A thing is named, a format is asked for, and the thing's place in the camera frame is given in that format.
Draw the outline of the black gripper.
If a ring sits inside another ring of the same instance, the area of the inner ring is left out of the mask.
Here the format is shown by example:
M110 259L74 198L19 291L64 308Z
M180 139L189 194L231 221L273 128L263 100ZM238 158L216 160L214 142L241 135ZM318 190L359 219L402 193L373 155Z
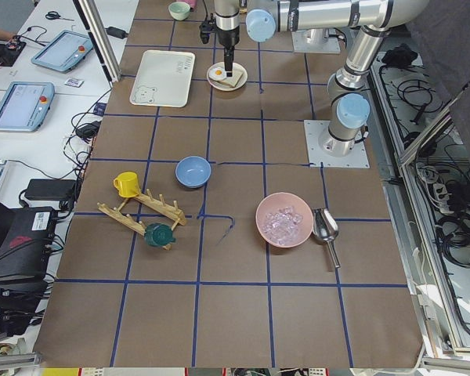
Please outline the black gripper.
M238 0L214 0L216 34L224 48L226 76L233 76L234 47L240 41L240 4Z

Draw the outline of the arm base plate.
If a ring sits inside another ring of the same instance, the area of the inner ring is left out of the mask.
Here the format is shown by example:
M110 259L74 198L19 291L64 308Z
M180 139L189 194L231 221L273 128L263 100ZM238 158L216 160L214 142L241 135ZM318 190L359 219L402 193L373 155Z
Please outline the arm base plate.
M339 141L329 133L329 121L305 120L305 140L309 164L325 168L369 168L365 142L360 134L350 141Z
M333 29L309 29L291 33L293 49L301 53L340 54L341 49Z

